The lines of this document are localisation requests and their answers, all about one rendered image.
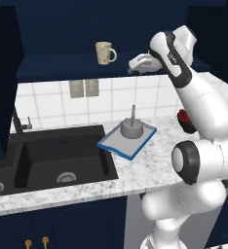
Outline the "red and black kettle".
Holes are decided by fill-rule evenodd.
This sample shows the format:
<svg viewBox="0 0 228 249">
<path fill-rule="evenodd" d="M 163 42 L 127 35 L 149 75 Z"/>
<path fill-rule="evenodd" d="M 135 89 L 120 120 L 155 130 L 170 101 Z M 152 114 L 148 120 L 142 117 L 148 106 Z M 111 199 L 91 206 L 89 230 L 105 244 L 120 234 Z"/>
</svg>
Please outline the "red and black kettle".
<svg viewBox="0 0 228 249">
<path fill-rule="evenodd" d="M 177 119 L 184 132 L 193 134 L 197 131 L 192 122 L 190 121 L 187 112 L 184 109 L 180 109 L 177 113 Z"/>
</svg>

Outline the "black sink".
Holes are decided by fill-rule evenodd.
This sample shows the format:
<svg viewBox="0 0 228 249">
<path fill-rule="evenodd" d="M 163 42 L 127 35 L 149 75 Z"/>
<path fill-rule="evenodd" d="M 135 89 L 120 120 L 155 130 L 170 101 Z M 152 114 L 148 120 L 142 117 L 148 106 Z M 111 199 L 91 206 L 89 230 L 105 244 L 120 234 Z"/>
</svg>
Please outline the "black sink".
<svg viewBox="0 0 228 249">
<path fill-rule="evenodd" d="M 97 146 L 104 135 L 101 125 L 11 135 L 0 160 L 0 196 L 116 180 L 111 154 Z"/>
</svg>

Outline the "black tap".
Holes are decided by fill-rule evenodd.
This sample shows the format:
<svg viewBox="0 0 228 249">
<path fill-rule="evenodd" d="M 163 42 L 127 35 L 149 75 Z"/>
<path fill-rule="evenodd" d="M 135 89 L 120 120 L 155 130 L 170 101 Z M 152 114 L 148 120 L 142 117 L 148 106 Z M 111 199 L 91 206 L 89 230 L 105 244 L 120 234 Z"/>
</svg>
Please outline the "black tap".
<svg viewBox="0 0 228 249">
<path fill-rule="evenodd" d="M 32 129 L 32 124 L 31 121 L 28 122 L 28 124 L 22 124 L 20 122 L 17 110 L 14 109 L 13 110 L 13 122 L 14 122 L 14 126 L 15 126 L 15 130 L 17 135 L 23 135 L 23 132 L 27 129 Z"/>
</svg>

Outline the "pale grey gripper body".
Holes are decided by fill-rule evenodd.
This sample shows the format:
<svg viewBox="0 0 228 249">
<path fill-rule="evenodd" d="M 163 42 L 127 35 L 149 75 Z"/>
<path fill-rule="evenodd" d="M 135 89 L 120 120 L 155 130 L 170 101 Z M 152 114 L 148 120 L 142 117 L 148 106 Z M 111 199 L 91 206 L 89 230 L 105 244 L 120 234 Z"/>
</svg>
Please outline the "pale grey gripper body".
<svg viewBox="0 0 228 249">
<path fill-rule="evenodd" d="M 150 53 L 141 53 L 129 61 L 129 70 L 139 74 L 158 72 L 162 68 L 160 60 Z"/>
</svg>

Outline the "grey round object with rod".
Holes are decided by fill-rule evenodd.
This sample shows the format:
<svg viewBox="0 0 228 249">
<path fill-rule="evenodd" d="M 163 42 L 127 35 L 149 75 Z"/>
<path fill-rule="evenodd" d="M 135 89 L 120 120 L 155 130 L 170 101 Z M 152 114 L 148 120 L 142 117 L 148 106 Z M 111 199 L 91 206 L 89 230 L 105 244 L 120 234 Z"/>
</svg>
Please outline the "grey round object with rod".
<svg viewBox="0 0 228 249">
<path fill-rule="evenodd" d="M 128 139 L 137 139 L 143 134 L 143 123 L 135 117 L 135 105 L 131 116 L 122 121 L 121 134 Z"/>
</svg>

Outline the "grey wall socket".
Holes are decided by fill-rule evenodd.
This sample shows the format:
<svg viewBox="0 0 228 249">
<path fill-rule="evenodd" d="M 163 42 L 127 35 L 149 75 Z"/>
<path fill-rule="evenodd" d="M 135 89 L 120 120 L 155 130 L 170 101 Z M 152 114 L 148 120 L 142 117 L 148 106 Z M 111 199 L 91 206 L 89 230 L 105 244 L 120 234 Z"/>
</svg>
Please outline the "grey wall socket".
<svg viewBox="0 0 228 249">
<path fill-rule="evenodd" d="M 84 96 L 84 82 L 82 80 L 74 80 L 69 82 L 69 90 L 71 98 L 79 98 Z"/>
<path fill-rule="evenodd" d="M 85 81 L 85 90 L 87 97 L 99 96 L 98 79 L 87 79 Z"/>
</svg>

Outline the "dark blue base cabinet door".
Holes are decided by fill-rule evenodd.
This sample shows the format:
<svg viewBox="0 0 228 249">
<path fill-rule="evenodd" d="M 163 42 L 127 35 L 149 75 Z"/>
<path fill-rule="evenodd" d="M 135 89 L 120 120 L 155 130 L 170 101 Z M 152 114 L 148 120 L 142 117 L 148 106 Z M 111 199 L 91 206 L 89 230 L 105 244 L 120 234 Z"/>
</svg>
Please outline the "dark blue base cabinet door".
<svg viewBox="0 0 228 249">
<path fill-rule="evenodd" d="M 27 239 L 32 241 L 30 249 L 38 249 L 26 213 L 0 216 L 0 249 L 26 249 Z"/>
<path fill-rule="evenodd" d="M 123 196 L 35 211 L 31 220 L 48 249 L 124 249 L 126 210 Z"/>
</svg>

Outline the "beige mug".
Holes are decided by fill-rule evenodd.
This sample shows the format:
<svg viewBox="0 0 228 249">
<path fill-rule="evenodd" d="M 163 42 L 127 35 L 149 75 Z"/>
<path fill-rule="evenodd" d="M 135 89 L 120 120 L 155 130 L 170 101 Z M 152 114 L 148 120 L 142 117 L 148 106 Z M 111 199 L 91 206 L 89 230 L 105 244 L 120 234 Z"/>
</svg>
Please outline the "beige mug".
<svg viewBox="0 0 228 249">
<path fill-rule="evenodd" d="M 110 42 L 96 42 L 95 51 L 97 62 L 100 65 L 107 65 L 117 59 L 117 53 L 112 48 L 112 44 Z"/>
</svg>

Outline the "grey tray with blue rim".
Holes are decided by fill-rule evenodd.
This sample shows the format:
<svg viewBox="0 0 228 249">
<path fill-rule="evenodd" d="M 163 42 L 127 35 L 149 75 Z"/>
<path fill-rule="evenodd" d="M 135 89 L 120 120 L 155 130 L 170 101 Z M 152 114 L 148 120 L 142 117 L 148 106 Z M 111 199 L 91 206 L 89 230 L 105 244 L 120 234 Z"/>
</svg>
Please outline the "grey tray with blue rim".
<svg viewBox="0 0 228 249">
<path fill-rule="evenodd" d="M 157 128 L 149 124 L 143 124 L 143 134 L 136 139 L 126 138 L 121 133 L 121 125 L 116 125 L 110 132 L 101 138 L 96 145 L 103 150 L 114 153 L 124 159 L 133 160 L 151 137 L 157 132 Z"/>
</svg>

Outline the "dark blue base cabinet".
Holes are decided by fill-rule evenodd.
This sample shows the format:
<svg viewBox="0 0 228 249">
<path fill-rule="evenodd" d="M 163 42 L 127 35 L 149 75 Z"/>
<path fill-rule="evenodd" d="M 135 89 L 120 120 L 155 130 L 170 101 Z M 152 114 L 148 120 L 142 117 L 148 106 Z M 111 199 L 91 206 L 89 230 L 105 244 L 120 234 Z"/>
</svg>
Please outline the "dark blue base cabinet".
<svg viewBox="0 0 228 249">
<path fill-rule="evenodd" d="M 228 196 L 211 231 L 206 247 L 228 244 Z"/>
</svg>

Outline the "dark blue wall cabinet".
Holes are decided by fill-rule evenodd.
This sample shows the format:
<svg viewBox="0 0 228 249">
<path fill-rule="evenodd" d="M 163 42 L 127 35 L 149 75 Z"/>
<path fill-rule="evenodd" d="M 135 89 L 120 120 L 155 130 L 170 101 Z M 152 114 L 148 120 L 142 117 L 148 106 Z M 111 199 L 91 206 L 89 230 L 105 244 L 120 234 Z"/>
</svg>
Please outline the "dark blue wall cabinet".
<svg viewBox="0 0 228 249">
<path fill-rule="evenodd" d="M 0 0 L 14 6 L 24 56 L 21 83 L 128 75 L 129 60 L 159 31 L 186 23 L 189 0 Z M 97 62 L 95 43 L 110 42 L 117 59 Z"/>
</svg>

